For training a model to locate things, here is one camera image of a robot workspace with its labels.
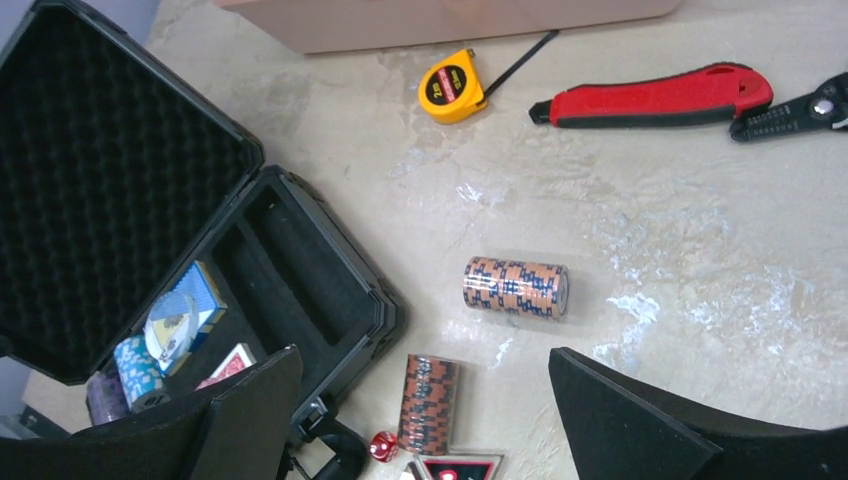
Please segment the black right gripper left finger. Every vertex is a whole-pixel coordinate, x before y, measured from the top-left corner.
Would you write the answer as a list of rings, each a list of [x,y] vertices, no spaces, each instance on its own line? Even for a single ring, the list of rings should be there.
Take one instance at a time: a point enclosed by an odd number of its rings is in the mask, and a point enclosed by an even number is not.
[[[302,361],[289,346],[234,376],[66,439],[1,441],[4,479],[274,479]]]

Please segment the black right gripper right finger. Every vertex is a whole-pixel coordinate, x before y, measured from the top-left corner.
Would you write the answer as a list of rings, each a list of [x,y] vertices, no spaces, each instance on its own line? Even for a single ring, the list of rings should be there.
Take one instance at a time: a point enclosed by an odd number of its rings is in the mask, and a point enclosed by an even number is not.
[[[709,407],[570,348],[549,376],[582,479],[844,479],[847,429],[814,430]]]

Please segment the tan blue poker chip roll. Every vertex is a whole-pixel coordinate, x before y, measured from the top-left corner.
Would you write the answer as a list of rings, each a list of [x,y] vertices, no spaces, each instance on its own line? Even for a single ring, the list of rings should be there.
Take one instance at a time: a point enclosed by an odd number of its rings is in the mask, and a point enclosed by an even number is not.
[[[463,274],[463,300],[477,310],[558,321],[567,310],[565,266],[472,257]]]

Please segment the orange black poker chip roll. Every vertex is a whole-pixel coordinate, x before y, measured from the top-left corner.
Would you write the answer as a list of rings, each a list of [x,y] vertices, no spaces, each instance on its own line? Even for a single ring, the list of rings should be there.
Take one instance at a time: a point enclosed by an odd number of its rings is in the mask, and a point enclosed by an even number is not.
[[[449,453],[461,364],[409,354],[397,428],[400,448],[413,454]]]

